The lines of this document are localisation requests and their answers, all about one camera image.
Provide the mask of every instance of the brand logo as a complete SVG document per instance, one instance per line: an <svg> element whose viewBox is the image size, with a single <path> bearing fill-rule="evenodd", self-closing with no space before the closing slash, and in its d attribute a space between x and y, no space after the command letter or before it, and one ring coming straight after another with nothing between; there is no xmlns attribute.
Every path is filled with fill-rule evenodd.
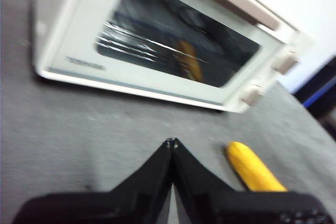
<svg viewBox="0 0 336 224"><path fill-rule="evenodd" d="M79 60L79 59L68 57L68 56L66 56L66 58L69 62L77 64L77 65L86 66L86 67L90 67L90 68L95 68L95 69L99 69L99 70L105 70L104 66L96 64L96 63L87 62L87 61L84 61L84 60Z"/></svg>

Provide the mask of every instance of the oven window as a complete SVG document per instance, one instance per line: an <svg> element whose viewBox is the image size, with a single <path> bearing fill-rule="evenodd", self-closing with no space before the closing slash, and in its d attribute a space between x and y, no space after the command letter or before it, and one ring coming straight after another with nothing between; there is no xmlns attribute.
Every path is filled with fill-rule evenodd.
<svg viewBox="0 0 336 224"><path fill-rule="evenodd" d="M259 48L179 0L121 0L96 44L101 55L215 87Z"/></svg>

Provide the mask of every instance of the yellow object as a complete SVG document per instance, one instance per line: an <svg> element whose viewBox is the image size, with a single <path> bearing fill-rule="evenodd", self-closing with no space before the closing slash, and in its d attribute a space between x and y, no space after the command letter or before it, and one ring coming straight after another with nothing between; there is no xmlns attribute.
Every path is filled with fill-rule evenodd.
<svg viewBox="0 0 336 224"><path fill-rule="evenodd" d="M260 158L245 144L230 142L226 155L250 190L287 191Z"/></svg>
<svg viewBox="0 0 336 224"><path fill-rule="evenodd" d="M190 79L202 81L202 71L200 65L198 64L193 46L185 40L180 40L177 44L177 49L187 54L180 54L178 60L181 65L185 66L185 69L189 72L188 74L191 75L188 76L188 78L190 77Z"/></svg>

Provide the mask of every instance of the toaster oven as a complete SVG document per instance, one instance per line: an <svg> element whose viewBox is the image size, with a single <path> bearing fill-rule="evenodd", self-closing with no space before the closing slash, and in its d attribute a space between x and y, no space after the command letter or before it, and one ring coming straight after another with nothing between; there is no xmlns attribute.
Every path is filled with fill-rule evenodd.
<svg viewBox="0 0 336 224"><path fill-rule="evenodd" d="M258 0L34 0L42 77L243 112L311 39Z"/></svg>

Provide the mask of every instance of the gray floor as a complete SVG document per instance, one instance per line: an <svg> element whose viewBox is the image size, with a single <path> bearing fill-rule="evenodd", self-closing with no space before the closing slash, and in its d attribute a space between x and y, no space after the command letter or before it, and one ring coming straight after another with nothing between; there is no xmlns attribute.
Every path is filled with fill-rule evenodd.
<svg viewBox="0 0 336 224"><path fill-rule="evenodd" d="M220 114L46 81L30 64L29 0L2 0L1 8L2 223L30 197L110 190L169 136L237 190L222 147L246 143L288 189L336 213L336 144L280 85L245 114ZM174 206L169 222L177 223Z"/></svg>

